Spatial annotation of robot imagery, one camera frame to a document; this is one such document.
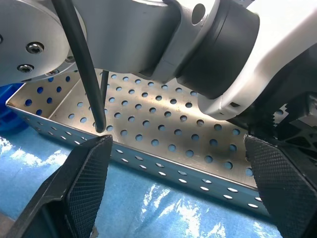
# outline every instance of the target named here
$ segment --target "perforated metal tray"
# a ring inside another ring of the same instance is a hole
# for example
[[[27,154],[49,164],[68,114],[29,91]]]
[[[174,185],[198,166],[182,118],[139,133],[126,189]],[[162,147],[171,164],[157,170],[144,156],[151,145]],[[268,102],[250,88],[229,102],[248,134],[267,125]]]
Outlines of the perforated metal tray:
[[[7,106],[65,143],[99,135],[77,72],[27,83]],[[245,130],[202,114],[196,92],[175,80],[159,85],[110,73],[105,113],[113,160],[267,215],[246,160]]]

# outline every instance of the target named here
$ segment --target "metal tray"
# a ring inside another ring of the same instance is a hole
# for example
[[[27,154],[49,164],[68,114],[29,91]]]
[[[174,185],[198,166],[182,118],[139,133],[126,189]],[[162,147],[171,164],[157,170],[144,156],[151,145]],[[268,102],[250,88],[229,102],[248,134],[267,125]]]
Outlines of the metal tray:
[[[98,80],[101,70],[96,69]],[[197,93],[132,74],[109,74],[107,128],[113,160],[268,215],[243,143],[245,130],[200,112]],[[39,133],[80,144],[97,135],[78,72],[23,85],[7,106]]]

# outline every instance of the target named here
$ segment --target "black cable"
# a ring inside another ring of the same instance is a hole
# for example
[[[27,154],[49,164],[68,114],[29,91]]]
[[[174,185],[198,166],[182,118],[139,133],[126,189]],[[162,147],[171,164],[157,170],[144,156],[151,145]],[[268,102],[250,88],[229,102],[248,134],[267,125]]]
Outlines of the black cable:
[[[101,99],[102,99],[102,101],[104,103],[104,106],[105,106],[105,103],[106,103],[108,77],[109,77],[109,71],[103,70],[103,75],[101,77],[100,93],[101,93]]]
[[[73,52],[96,123],[96,132],[106,128],[106,116],[93,61],[71,0],[52,0]]]

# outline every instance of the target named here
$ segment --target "blue table surface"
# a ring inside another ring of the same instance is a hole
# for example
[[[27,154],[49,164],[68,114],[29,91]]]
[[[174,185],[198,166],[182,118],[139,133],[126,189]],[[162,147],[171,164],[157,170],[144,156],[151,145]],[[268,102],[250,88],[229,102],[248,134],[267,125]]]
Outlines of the blue table surface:
[[[0,135],[0,212],[17,219],[71,147],[32,128]],[[111,162],[99,238],[281,238],[268,218]]]

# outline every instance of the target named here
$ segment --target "blue plastic sheet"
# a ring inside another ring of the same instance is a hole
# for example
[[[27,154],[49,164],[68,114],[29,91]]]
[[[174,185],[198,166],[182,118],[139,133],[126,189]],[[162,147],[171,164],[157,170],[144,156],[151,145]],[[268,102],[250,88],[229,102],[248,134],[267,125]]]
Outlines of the blue plastic sheet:
[[[28,128],[0,136],[0,212],[17,219],[72,148]],[[280,238],[268,219],[111,163],[100,238]]]

